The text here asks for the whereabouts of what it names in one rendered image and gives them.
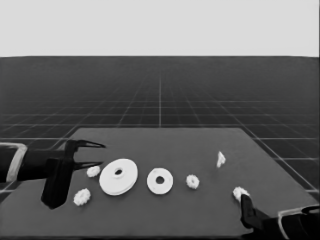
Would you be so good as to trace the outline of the small white T-shaped piece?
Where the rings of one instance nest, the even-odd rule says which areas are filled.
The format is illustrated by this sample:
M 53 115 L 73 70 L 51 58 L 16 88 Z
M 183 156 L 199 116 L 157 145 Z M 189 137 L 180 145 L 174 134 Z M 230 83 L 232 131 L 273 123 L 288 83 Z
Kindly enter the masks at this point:
M 216 166 L 220 168 L 226 162 L 226 158 L 221 151 L 218 152 L 218 160 Z

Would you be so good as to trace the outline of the large thick white disc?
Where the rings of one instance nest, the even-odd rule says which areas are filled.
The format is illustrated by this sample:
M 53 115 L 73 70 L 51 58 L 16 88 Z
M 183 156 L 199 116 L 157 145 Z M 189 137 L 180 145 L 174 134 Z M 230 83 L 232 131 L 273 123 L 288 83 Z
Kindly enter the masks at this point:
M 101 171 L 99 185 L 102 191 L 118 196 L 129 191 L 138 179 L 138 167 L 131 159 L 116 159 Z

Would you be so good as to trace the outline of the small white toothed gear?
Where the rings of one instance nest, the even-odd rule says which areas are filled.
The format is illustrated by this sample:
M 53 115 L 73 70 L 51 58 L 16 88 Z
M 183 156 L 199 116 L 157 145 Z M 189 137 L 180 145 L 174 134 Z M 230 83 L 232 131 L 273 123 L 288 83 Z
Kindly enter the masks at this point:
M 87 169 L 87 176 L 89 178 L 95 177 L 100 173 L 101 169 L 99 166 L 93 166 Z
M 196 175 L 190 174 L 186 177 L 186 184 L 191 189 L 197 189 L 200 184 L 200 180 Z
M 233 196 L 238 202 L 241 201 L 241 196 L 242 195 L 249 196 L 249 192 L 247 190 L 245 190 L 244 188 L 240 187 L 240 186 L 235 187 L 234 190 L 233 190 Z
M 86 204 L 90 200 L 90 198 L 91 198 L 91 193 L 87 188 L 85 188 L 85 189 L 79 190 L 75 194 L 73 202 L 77 206 L 82 206 Z

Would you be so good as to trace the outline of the white round pin carrier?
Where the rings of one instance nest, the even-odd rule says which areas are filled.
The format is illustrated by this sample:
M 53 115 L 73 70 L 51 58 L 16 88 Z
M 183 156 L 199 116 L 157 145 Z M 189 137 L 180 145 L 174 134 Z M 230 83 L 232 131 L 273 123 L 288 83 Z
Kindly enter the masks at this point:
M 173 176 L 165 168 L 154 168 L 148 174 L 147 186 L 156 195 L 167 194 L 173 187 Z

